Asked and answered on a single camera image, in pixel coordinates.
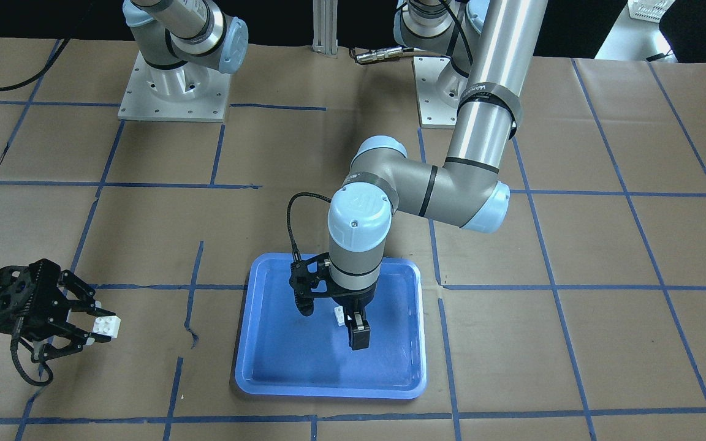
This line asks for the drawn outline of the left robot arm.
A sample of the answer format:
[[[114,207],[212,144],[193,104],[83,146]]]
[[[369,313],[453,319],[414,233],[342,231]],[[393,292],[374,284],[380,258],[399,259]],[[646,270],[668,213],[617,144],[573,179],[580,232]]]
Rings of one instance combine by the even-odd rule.
[[[499,178],[504,147],[523,120],[522,87],[537,45],[546,1],[491,1],[469,70],[456,94],[453,137],[442,167],[412,161],[388,136],[362,142],[341,188],[330,198],[327,253],[302,258],[292,246],[289,283],[302,315],[314,299],[341,305],[352,350],[370,345],[365,307],[372,301],[396,211],[482,233],[499,229],[510,188]]]

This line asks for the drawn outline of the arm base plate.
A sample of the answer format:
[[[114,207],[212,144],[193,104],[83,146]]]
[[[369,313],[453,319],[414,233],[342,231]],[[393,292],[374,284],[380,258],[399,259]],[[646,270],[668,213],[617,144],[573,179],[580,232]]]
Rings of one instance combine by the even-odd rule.
[[[137,54],[118,117],[128,121],[223,123],[230,81],[197,64],[160,70]]]
[[[453,129],[467,78],[454,69],[451,59],[429,56],[414,58],[414,76],[420,127]]]

